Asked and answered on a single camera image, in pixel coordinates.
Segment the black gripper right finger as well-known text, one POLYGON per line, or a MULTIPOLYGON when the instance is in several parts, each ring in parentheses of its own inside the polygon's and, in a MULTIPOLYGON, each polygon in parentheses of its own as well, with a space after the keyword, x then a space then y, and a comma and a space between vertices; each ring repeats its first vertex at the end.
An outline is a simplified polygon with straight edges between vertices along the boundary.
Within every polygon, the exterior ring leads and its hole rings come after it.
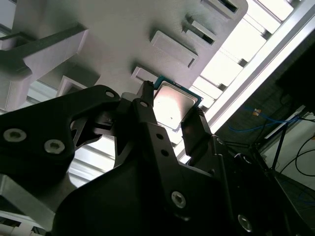
POLYGON ((216 236, 300 236, 303 222, 265 164, 245 154, 231 155, 211 133, 201 109, 181 124, 190 165, 210 175, 210 207, 203 213, 216 236))

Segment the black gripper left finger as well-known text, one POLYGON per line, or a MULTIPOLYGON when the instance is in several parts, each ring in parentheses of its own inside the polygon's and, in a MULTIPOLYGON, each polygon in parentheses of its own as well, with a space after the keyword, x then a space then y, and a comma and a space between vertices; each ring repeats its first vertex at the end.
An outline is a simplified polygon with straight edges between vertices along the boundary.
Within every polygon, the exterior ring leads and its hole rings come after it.
POLYGON ((53 232, 59 206, 75 191, 63 182, 76 150, 108 134, 115 138, 114 168, 138 161, 152 175, 166 209, 188 221, 184 177, 165 129, 157 124, 153 96, 149 81, 132 99, 99 85, 2 115, 5 198, 53 232))

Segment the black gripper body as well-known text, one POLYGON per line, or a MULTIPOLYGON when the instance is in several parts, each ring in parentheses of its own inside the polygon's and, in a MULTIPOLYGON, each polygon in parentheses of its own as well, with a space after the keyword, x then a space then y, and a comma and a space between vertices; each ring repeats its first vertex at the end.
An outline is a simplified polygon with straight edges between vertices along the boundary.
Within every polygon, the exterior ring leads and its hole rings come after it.
POLYGON ((189 220, 167 210, 158 185, 138 161, 78 188, 59 206, 55 236, 231 236, 218 185, 207 173, 180 165, 189 220))

